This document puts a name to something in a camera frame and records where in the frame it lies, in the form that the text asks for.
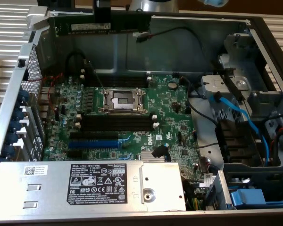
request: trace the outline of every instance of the barcode label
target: barcode label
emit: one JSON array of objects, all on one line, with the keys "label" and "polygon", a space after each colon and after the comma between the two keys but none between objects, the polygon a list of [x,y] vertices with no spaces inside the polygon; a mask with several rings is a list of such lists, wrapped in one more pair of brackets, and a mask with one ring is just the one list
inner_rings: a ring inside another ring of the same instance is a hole
[{"label": "barcode label", "polygon": [[72,24],[72,31],[105,30],[111,29],[111,23],[102,24]]},{"label": "barcode label", "polygon": [[203,182],[205,187],[210,187],[210,185],[213,183],[213,174],[212,173],[205,174]]},{"label": "barcode label", "polygon": [[24,176],[45,176],[48,166],[25,166]]},{"label": "barcode label", "polygon": [[162,140],[162,135],[160,134],[156,135],[156,140]]}]

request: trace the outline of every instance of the integrated circuit chip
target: integrated circuit chip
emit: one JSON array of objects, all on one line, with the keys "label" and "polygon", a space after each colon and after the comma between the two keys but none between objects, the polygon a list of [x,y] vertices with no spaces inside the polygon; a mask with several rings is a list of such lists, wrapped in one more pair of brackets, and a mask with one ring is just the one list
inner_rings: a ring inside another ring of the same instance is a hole
[{"label": "integrated circuit chip", "polygon": [[169,102],[169,100],[164,99],[164,100],[162,100],[162,104],[163,104],[163,105],[168,105],[168,104],[170,104],[170,102]]},{"label": "integrated circuit chip", "polygon": [[188,150],[181,150],[181,155],[188,155],[188,154],[189,154]]},{"label": "integrated circuit chip", "polygon": [[181,130],[181,131],[187,131],[187,130],[188,130],[188,127],[187,127],[187,126],[180,126],[180,130]]}]

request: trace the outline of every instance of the motherboard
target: motherboard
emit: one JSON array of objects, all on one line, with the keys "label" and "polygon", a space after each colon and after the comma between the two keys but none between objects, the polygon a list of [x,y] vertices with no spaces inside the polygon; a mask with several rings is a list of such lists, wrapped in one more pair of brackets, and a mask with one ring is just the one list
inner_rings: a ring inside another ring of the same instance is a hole
[{"label": "motherboard", "polygon": [[[172,75],[148,80],[147,88],[90,87],[71,77],[56,84],[43,161],[172,161],[184,178],[203,178],[186,87]],[[153,157],[162,147],[170,160]]]}]

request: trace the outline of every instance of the regulatory label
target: regulatory label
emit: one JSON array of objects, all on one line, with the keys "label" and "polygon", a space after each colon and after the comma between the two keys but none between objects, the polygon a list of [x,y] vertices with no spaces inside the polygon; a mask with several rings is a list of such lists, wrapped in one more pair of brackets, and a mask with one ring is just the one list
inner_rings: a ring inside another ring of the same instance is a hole
[{"label": "regulatory label", "polygon": [[71,165],[67,202],[70,205],[128,203],[127,165]]},{"label": "regulatory label", "polygon": [[213,180],[213,174],[212,173],[208,173],[208,174],[204,175],[204,186],[205,187],[210,187],[213,182],[214,182],[214,180]]},{"label": "regulatory label", "polygon": [[162,140],[162,135],[157,134],[157,135],[156,135],[156,140]]},{"label": "regulatory label", "polygon": [[25,166],[24,176],[45,176],[48,166]]},{"label": "regulatory label", "polygon": [[111,23],[102,24],[72,24],[72,31],[89,31],[89,30],[105,30],[110,29]]}]

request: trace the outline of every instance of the black cable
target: black cable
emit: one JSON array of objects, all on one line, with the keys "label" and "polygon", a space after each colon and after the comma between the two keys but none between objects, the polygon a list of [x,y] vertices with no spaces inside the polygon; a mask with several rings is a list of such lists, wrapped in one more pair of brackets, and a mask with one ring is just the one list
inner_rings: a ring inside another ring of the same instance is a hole
[{"label": "black cable", "polygon": [[192,84],[191,87],[193,88],[193,90],[198,94],[198,96],[201,96],[199,91],[195,88],[195,86]]},{"label": "black cable", "polygon": [[195,94],[190,94],[189,97],[193,97],[193,98],[201,98],[201,99],[204,99],[204,100],[207,100],[206,97],[204,97],[203,95],[195,95]]},{"label": "black cable", "polygon": [[204,146],[198,146],[198,148],[211,147],[211,146],[214,146],[214,145],[218,145],[218,143],[213,143],[213,144],[210,144],[210,145],[204,145]]},{"label": "black cable", "polygon": [[279,118],[282,118],[283,117],[283,114],[280,114],[280,115],[275,115],[273,117],[267,117],[266,119],[262,120],[262,124],[265,124],[267,121],[269,120],[273,120],[273,119],[279,119]]},{"label": "black cable", "polygon": [[104,90],[103,83],[100,81],[100,78],[99,78],[98,74],[96,73],[95,69],[93,68],[91,62],[89,61],[88,64],[89,64],[89,66],[90,66],[91,69],[92,69],[92,73],[95,75],[97,81],[99,82],[100,86],[102,86],[102,88],[103,88],[103,90]]},{"label": "black cable", "polygon": [[277,135],[275,136],[275,141],[274,141],[274,156],[273,156],[273,166],[278,166],[279,165],[279,147],[278,147],[278,143],[279,143],[279,139],[280,136],[283,135],[283,130],[279,131],[277,133]]},{"label": "black cable", "polygon": [[218,123],[217,123],[214,119],[211,119],[210,117],[206,116],[205,114],[199,112],[197,109],[195,109],[195,108],[192,106],[192,104],[191,104],[190,101],[189,101],[189,93],[190,93],[191,83],[190,83],[190,81],[189,81],[186,77],[181,77],[180,79],[184,79],[184,80],[188,83],[188,85],[189,85],[189,86],[188,86],[188,91],[187,91],[187,101],[188,101],[189,106],[191,107],[191,109],[192,109],[194,112],[196,112],[197,114],[201,115],[202,117],[204,117],[204,118],[210,120],[212,123],[215,124],[215,126],[218,126]]},{"label": "black cable", "polygon": [[204,56],[206,59],[208,59],[208,58],[207,58],[207,55],[206,55],[206,53],[205,53],[205,49],[204,49],[204,47],[203,47],[203,44],[202,44],[202,42],[201,42],[199,36],[198,36],[191,28],[189,28],[189,27],[187,27],[187,26],[174,27],[174,28],[171,28],[171,29],[162,31],[162,32],[157,32],[157,33],[152,33],[152,34],[150,34],[150,33],[141,34],[139,37],[137,37],[136,42],[137,42],[137,43],[141,43],[141,42],[144,42],[144,41],[146,41],[146,40],[148,40],[148,39],[151,39],[151,38],[154,37],[154,36],[158,36],[158,35],[161,35],[161,34],[169,33],[169,32],[172,32],[172,31],[174,31],[174,30],[186,30],[186,31],[189,31],[189,32],[197,39],[197,42],[198,42],[199,45],[200,45],[200,48],[201,48],[201,51],[202,51],[203,56]]},{"label": "black cable", "polygon": [[67,55],[66,60],[65,60],[65,75],[66,75],[66,76],[68,76],[68,75],[70,74],[70,70],[69,70],[69,60],[70,60],[71,57],[73,57],[73,56],[75,56],[75,55],[81,56],[81,57],[83,58],[83,60],[86,59],[85,54],[84,54],[81,50],[77,49],[77,50],[71,51],[71,52]]}]

